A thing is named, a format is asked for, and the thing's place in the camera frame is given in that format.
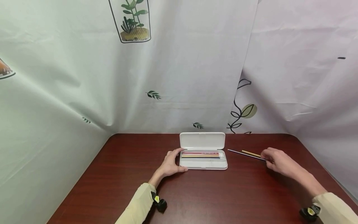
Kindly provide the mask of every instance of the white pencil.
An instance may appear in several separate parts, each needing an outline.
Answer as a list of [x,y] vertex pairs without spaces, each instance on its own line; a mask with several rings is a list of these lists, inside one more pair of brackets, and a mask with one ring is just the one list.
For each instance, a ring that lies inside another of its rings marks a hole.
[[250,157],[252,157],[252,158],[256,158],[256,159],[260,159],[260,160],[266,161],[266,159],[262,159],[262,158],[257,157],[257,156],[252,156],[252,155],[245,154],[245,153],[242,153],[242,152],[236,152],[236,153],[239,153],[239,154],[242,154],[242,155],[245,155],[245,156],[250,156]]

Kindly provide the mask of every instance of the table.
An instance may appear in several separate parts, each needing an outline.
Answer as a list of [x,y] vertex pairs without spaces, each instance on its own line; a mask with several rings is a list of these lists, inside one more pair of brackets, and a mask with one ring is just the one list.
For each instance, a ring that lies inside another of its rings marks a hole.
[[[147,182],[168,150],[180,147],[178,134],[116,134],[87,168],[49,224],[113,224],[136,189]],[[228,134],[225,171],[189,170],[165,178],[158,193],[168,203],[144,223],[305,223],[298,214],[311,198],[296,182],[266,168],[265,162],[232,150],[260,154],[285,151],[357,213],[357,205],[300,141],[288,134]]]

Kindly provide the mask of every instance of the backdrop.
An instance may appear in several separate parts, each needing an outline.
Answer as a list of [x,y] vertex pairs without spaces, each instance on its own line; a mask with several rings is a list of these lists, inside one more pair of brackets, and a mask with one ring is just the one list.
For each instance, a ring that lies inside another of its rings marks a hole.
[[250,85],[235,99],[257,113],[234,129],[298,137],[356,199],[357,11],[354,0],[260,1],[241,77]]
[[256,7],[1,1],[0,223],[45,223],[112,134],[225,131]]
[[290,133],[358,197],[357,2],[0,8],[0,223],[46,223],[114,133]]

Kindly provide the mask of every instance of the pencil case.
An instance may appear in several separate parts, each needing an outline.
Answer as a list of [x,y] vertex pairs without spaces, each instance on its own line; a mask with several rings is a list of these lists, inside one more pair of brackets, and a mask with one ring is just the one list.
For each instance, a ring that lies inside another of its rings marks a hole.
[[183,132],[180,134],[180,166],[191,170],[225,170],[227,161],[223,149],[223,132]]

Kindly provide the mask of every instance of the pencil case lid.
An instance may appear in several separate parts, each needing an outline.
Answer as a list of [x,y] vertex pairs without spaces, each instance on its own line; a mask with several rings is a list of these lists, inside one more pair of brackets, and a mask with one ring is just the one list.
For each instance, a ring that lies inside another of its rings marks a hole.
[[223,132],[182,132],[180,147],[188,150],[214,150],[225,146]]

